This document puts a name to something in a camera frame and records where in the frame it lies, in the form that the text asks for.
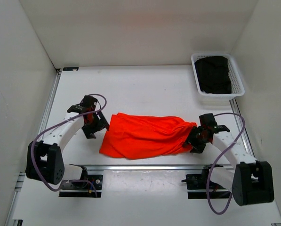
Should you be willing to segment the orange shorts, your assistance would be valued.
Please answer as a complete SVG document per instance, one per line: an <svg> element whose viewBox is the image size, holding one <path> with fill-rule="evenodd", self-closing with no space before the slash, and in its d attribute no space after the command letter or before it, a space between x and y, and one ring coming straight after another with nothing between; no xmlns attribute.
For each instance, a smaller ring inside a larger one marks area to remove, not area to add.
<svg viewBox="0 0 281 226"><path fill-rule="evenodd" d="M111 116L99 153L129 160L185 153L192 149L184 142L196 125L177 116L117 113Z"/></svg>

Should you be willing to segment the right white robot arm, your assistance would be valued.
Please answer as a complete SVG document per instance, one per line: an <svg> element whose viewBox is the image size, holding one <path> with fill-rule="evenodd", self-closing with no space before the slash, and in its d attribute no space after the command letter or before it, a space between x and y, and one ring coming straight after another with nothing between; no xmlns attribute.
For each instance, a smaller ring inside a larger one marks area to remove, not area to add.
<svg viewBox="0 0 281 226"><path fill-rule="evenodd" d="M216 189L225 189L229 200L239 206L270 203L274 201L272 167L246 152L226 125L219 125L215 115L199 116L200 125L192 128L184 146L190 145L192 153L202 153L207 144L220 150L211 165L206 165L199 175L186 175L182 181L189 190L206 190L206 198L216 196Z"/></svg>

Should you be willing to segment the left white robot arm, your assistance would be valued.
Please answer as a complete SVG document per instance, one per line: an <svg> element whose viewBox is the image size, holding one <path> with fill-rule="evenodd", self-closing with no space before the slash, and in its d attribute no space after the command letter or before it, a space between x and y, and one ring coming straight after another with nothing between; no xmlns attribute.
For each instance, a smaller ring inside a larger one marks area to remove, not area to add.
<svg viewBox="0 0 281 226"><path fill-rule="evenodd" d="M73 136L82 130L87 139L95 133L108 130L100 104L100 94L88 94L69 107L62 121L41 132L28 146L25 174L29 179L41 181L51 191L63 188L83 189L93 184L88 180L87 169L81 165L65 164L63 150Z"/></svg>

